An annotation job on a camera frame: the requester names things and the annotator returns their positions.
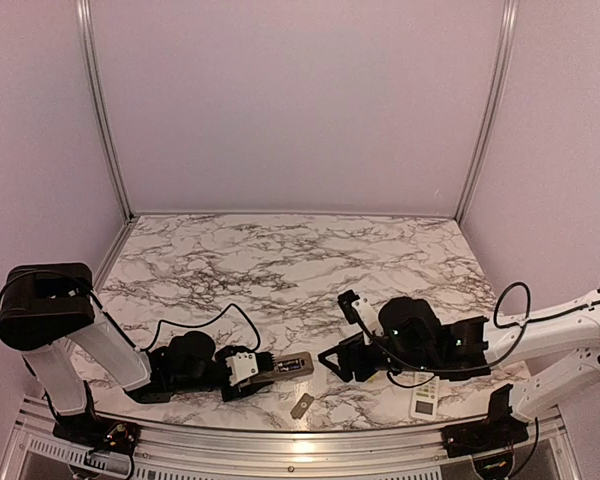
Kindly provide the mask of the grey battery compartment cover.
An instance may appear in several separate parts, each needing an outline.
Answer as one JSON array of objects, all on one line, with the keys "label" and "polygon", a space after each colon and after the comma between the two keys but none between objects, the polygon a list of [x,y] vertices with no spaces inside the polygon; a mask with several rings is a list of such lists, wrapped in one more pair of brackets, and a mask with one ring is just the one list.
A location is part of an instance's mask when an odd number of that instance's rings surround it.
[{"label": "grey battery compartment cover", "polygon": [[306,414],[313,402],[314,397],[312,395],[308,393],[303,394],[291,409],[291,418],[294,420],[300,420]]}]

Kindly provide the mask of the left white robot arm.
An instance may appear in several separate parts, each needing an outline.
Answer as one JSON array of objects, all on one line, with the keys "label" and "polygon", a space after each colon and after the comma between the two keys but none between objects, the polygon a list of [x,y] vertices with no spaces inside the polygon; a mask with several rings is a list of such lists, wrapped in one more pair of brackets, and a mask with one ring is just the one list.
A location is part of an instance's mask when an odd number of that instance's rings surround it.
[{"label": "left white robot arm", "polygon": [[95,360],[139,404],[162,404],[175,395],[219,391],[223,401],[267,386],[263,374],[275,358],[257,346],[218,349],[205,325],[187,325],[166,345],[141,348],[97,298],[83,263],[21,265],[0,290],[0,339],[19,351],[66,426],[86,445],[105,438],[106,423],[89,409],[88,386],[64,349],[72,342]]}]

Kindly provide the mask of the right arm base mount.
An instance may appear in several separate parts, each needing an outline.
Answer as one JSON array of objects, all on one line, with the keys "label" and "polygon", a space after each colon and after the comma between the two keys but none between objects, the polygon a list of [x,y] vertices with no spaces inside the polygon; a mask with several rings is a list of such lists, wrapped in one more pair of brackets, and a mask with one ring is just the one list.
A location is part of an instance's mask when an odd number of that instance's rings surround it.
[{"label": "right arm base mount", "polygon": [[448,425],[441,430],[449,458],[507,448],[529,439],[528,423],[513,417],[509,405],[512,384],[491,393],[485,418]]}]

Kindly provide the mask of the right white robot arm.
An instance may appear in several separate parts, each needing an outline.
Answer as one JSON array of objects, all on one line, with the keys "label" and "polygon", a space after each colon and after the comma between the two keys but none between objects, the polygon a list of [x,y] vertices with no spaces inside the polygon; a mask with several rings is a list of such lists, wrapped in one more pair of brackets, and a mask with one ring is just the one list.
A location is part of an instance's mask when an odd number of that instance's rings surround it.
[{"label": "right white robot arm", "polygon": [[439,383],[491,375],[497,368],[550,354],[561,360],[490,396],[490,414],[475,438],[495,448],[514,431],[514,419],[533,420],[568,394],[600,382],[600,286],[556,307],[514,317],[477,316],[445,324],[424,299],[389,300],[379,310],[349,290],[338,298],[346,320],[359,327],[319,362],[344,382],[364,382],[380,370],[414,375],[410,415],[437,415]]}]

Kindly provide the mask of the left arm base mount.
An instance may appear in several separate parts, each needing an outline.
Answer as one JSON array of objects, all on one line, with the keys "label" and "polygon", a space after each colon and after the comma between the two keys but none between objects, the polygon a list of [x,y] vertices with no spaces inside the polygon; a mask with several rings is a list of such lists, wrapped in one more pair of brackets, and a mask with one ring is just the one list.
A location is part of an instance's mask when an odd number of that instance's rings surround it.
[{"label": "left arm base mount", "polygon": [[85,409],[75,415],[58,413],[48,399],[55,420],[53,435],[89,447],[94,452],[133,455],[139,437],[139,425],[134,422],[100,416],[95,411],[90,393],[87,393],[86,399]]}]

